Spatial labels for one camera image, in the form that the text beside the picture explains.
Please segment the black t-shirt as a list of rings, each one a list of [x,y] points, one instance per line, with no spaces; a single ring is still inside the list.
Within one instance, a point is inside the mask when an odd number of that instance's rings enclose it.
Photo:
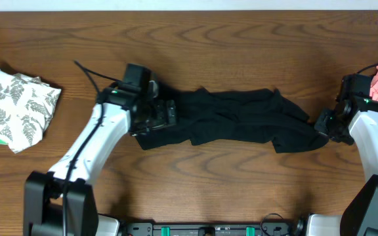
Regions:
[[[308,122],[308,114],[277,89],[179,91],[165,84],[160,84],[159,89],[160,99],[175,102],[177,123],[137,136],[144,150],[186,140],[198,146],[223,139],[272,142],[277,153],[298,153],[319,149],[328,143],[327,137]]]

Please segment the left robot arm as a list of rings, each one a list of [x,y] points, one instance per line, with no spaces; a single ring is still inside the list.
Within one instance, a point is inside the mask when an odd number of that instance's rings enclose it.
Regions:
[[[24,235],[121,235],[119,220],[99,214],[93,185],[120,139],[175,125],[174,100],[141,88],[107,87],[67,153],[24,186]]]

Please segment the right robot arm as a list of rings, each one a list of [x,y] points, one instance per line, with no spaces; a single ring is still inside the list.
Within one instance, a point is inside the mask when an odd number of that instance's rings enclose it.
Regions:
[[[346,121],[349,137],[358,148],[366,183],[342,215],[312,214],[305,235],[378,235],[378,102],[369,98],[344,100],[351,105],[350,114],[331,115],[327,129],[334,121]]]

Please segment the white fern-print fabric bag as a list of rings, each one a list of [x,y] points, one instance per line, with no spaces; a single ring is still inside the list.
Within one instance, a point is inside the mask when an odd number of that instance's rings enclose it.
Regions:
[[[18,153],[40,142],[60,93],[39,77],[0,69],[0,145]]]

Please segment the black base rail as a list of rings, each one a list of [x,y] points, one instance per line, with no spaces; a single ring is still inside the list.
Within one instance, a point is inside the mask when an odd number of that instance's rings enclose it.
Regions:
[[[100,216],[97,236],[285,236],[305,235],[307,221],[280,218],[276,214],[265,216],[259,223],[155,223],[153,221],[124,222]]]

